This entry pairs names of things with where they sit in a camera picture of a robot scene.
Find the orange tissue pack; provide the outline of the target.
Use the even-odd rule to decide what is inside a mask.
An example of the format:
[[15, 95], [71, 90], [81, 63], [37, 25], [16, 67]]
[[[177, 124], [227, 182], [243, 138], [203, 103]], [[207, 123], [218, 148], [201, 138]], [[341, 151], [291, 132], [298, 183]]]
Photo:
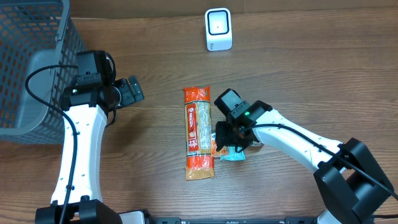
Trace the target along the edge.
[[226, 146], [224, 146], [222, 149], [217, 151], [216, 133], [213, 132], [211, 134], [211, 156], [217, 158], [217, 157], [228, 156], [228, 155], [229, 155], [229, 150]]

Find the teal snack packet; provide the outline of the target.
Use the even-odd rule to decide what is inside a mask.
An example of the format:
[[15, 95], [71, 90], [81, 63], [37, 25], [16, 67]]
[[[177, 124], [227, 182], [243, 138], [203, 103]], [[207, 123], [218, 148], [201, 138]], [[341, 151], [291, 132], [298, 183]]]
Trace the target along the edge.
[[234, 146], [227, 147], [227, 152], [220, 156], [220, 161], [244, 161], [246, 159], [244, 151], [236, 152]]

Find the green lid jar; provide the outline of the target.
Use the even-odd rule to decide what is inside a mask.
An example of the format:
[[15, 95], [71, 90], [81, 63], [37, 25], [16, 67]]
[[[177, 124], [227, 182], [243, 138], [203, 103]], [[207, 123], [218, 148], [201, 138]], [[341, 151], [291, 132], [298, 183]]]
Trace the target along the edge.
[[263, 145], [263, 143], [257, 142], [257, 141], [253, 141], [253, 142], [251, 143], [251, 146], [253, 146], [253, 147], [260, 147], [260, 146], [262, 146], [262, 145]]

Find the red spaghetti pasta package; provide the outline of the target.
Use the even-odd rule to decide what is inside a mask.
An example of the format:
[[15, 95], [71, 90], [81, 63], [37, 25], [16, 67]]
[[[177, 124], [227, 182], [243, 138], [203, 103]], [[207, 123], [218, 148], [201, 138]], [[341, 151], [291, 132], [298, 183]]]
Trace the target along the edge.
[[183, 91], [187, 144], [185, 178], [187, 180], [213, 178], [215, 165], [214, 157], [211, 155], [210, 88], [186, 87]]

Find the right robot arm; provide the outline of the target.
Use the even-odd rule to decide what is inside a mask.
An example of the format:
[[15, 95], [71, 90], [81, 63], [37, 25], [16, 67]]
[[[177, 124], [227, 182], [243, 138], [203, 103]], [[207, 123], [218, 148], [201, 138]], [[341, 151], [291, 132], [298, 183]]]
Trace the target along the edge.
[[253, 104], [228, 88], [214, 102], [225, 115], [216, 124], [219, 151], [233, 146], [269, 145], [313, 173], [326, 209], [314, 223], [366, 223], [389, 198], [394, 187], [368, 147], [351, 138], [346, 143], [319, 136], [283, 117], [271, 105]]

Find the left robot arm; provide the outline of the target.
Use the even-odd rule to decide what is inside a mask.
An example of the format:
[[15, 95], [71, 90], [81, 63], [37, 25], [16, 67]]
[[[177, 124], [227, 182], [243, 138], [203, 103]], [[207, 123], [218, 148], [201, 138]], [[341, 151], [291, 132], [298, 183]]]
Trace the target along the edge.
[[100, 190], [101, 142], [109, 113], [142, 101], [136, 79], [116, 78], [115, 62], [102, 50], [79, 52], [78, 70], [54, 110], [63, 116], [64, 141], [56, 188], [36, 223], [150, 223], [144, 210], [117, 213], [103, 203]]

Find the white barcode scanner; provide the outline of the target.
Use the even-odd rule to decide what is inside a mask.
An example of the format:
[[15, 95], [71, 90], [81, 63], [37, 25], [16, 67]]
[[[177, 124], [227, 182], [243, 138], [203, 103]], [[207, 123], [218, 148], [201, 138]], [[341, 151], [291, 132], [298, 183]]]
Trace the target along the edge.
[[205, 12], [206, 46], [208, 51], [229, 50], [233, 45], [231, 13], [225, 7]]

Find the grey plastic mesh basket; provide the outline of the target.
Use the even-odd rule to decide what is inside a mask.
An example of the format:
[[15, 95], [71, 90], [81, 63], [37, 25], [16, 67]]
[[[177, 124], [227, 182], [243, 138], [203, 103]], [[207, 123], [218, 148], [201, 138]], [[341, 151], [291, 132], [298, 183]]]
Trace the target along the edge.
[[35, 100], [59, 106], [86, 47], [68, 0], [1, 0], [1, 139], [61, 144], [63, 117]]

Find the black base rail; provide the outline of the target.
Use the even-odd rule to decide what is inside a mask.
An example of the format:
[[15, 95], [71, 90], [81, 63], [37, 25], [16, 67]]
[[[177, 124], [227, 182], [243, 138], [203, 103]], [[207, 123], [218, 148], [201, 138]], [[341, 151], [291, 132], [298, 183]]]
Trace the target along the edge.
[[181, 219], [179, 217], [155, 217], [155, 224], [314, 224], [315, 217], [285, 217], [273, 219]]

